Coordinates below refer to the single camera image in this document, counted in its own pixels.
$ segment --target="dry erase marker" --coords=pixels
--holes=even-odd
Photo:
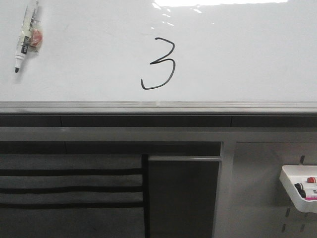
[[[15,72],[17,73],[21,68],[22,62],[24,61],[26,54],[28,52],[29,45],[31,43],[31,37],[33,32],[33,23],[35,19],[36,12],[38,10],[39,1],[31,0],[28,4],[24,20],[18,40],[18,45],[15,52]]]
[[[314,189],[317,190],[317,183],[296,183],[297,190]]]
[[[305,199],[308,201],[317,200],[317,190],[305,190]]]

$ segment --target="marker holder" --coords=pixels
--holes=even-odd
[[[296,183],[307,183],[309,177],[317,177],[317,166],[284,165],[279,179],[297,210],[317,213],[317,200],[302,198],[294,186]]]

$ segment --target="whiteboard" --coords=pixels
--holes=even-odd
[[[162,2],[40,0],[42,48],[15,74],[28,0],[0,1],[0,102],[317,102],[317,1]],[[173,68],[150,65],[172,49],[156,37],[175,72],[144,90]]]

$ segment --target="black marker writing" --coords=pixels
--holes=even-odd
[[[169,41],[169,40],[167,40],[167,39],[161,38],[161,37],[156,37],[155,39],[156,39],[156,40],[162,40],[162,41],[169,42],[169,43],[171,43],[171,44],[173,45],[173,47],[172,47],[171,51],[170,51],[167,55],[165,55],[165,56],[163,56],[163,57],[161,57],[161,58],[159,58],[159,59],[157,59],[157,60],[151,62],[150,64],[162,63],[162,62],[164,62],[164,61],[172,61],[172,62],[173,62],[173,70],[172,70],[172,73],[170,74],[170,76],[168,77],[167,81],[166,81],[165,83],[159,85],[159,86],[147,88],[147,87],[144,86],[143,80],[141,79],[141,86],[142,86],[142,88],[145,89],[145,90],[160,88],[160,87],[164,86],[165,84],[167,84],[167,83],[170,81],[170,79],[173,77],[173,74],[174,74],[174,72],[175,72],[175,67],[176,67],[175,60],[170,59],[170,58],[164,59],[164,58],[166,58],[167,56],[169,56],[169,55],[174,51],[174,49],[175,49],[175,44],[174,44],[173,42],[171,42],[171,41]]]

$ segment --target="red marker cap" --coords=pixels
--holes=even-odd
[[[315,178],[315,177],[309,177],[309,178],[307,179],[307,182],[316,183],[316,178]]]

